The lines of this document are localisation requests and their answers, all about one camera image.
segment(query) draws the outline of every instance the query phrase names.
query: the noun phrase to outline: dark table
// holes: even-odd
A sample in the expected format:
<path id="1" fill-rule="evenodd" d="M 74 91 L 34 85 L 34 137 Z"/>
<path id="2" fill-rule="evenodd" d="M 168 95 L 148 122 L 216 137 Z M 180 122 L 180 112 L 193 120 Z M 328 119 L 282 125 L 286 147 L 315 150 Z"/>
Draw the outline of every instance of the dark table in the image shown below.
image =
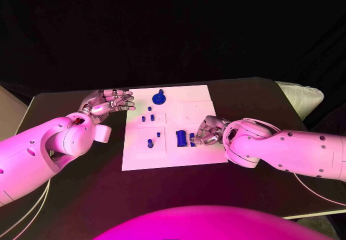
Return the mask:
<path id="1" fill-rule="evenodd" d="M 286 97 L 269 79 L 252 77 L 146 87 L 188 85 L 207 85 L 219 117 L 230 121 L 253 118 L 282 130 L 305 130 Z M 89 92 L 38 94 L 18 133 L 73 113 Z M 41 212 L 20 239 L 90 239 L 128 219 L 188 205 L 236 206 L 292 218 L 346 210 L 318 198 L 291 173 L 273 169 L 262 160 L 255 168 L 229 162 L 121 171 L 125 119 L 125 112 L 109 115 L 102 123 L 112 129 L 108 143 L 93 142 L 87 153 L 51 178 Z M 322 196 L 346 203 L 340 181 L 301 179 Z M 0 232 L 31 208 L 43 189 L 44 186 L 0 207 Z M 7 237 L 18 233 L 28 221 L 30 218 Z"/>

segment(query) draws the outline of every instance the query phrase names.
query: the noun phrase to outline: white board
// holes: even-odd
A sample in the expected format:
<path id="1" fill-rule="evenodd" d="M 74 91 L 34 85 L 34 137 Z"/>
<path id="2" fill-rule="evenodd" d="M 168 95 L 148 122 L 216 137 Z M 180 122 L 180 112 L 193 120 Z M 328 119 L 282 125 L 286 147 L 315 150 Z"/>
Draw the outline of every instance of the white board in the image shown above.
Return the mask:
<path id="1" fill-rule="evenodd" d="M 155 105 L 152 95 L 159 89 L 165 102 Z M 216 115 L 207 86 L 141 88 L 129 91 L 135 110 L 126 111 L 122 171 L 226 163 L 221 144 L 191 147 L 188 141 L 188 134 L 196 134 L 206 116 Z M 178 130 L 185 131 L 185 147 L 177 147 Z M 148 139 L 152 140 L 152 148 L 148 148 Z"/>

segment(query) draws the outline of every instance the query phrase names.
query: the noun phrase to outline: white robotic arm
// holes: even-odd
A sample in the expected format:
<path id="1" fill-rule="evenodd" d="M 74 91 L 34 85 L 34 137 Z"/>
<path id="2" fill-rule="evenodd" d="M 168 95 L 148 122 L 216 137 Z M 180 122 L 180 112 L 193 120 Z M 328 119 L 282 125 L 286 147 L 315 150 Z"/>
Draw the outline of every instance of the white robotic arm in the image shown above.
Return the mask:
<path id="1" fill-rule="evenodd" d="M 108 113 L 134 110 L 129 91 L 96 90 L 79 111 L 57 117 L 0 142 L 0 207 L 30 193 L 86 153 L 92 142 L 108 142 Z"/>
<path id="2" fill-rule="evenodd" d="M 262 159 L 278 170 L 346 182 L 343 136 L 279 131 L 270 124 L 250 118 L 229 122 L 206 116 L 190 141 L 203 145 L 221 143 L 226 159 L 242 167 L 253 168 Z"/>

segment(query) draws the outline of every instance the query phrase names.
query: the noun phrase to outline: black background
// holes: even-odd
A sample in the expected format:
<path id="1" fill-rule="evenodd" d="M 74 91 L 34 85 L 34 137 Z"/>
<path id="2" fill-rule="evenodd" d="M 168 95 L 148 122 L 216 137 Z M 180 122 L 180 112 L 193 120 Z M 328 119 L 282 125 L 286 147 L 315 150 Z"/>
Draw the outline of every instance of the black background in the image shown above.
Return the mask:
<path id="1" fill-rule="evenodd" d="M 1 3 L 0 84 L 41 92 L 259 76 L 318 88 L 307 128 L 344 102 L 346 10 L 325 3 Z"/>

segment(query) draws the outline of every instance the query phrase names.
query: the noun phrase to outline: blue object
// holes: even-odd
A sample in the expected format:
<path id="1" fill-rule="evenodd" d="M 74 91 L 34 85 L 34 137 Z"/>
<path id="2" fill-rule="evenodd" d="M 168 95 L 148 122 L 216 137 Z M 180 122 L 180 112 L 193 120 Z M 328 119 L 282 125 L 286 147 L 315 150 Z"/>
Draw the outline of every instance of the blue object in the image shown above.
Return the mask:
<path id="1" fill-rule="evenodd" d="M 151 149 L 151 148 L 152 148 L 152 146 L 154 146 L 154 144 L 152 144 L 152 140 L 151 140 L 151 139 L 148 139 L 148 140 L 146 140 L 146 147 Z"/>
<path id="2" fill-rule="evenodd" d="M 187 147 L 185 131 L 184 130 L 178 130 L 174 133 L 175 133 L 175 139 L 177 139 L 177 147 Z"/>
<path id="3" fill-rule="evenodd" d="M 165 102 L 164 91 L 159 89 L 158 93 L 152 96 L 152 103 L 161 105 Z"/>
<path id="4" fill-rule="evenodd" d="M 190 133 L 188 134 L 188 138 L 193 138 L 194 137 L 194 133 Z M 196 144 L 193 142 L 188 143 L 191 147 L 196 147 Z"/>

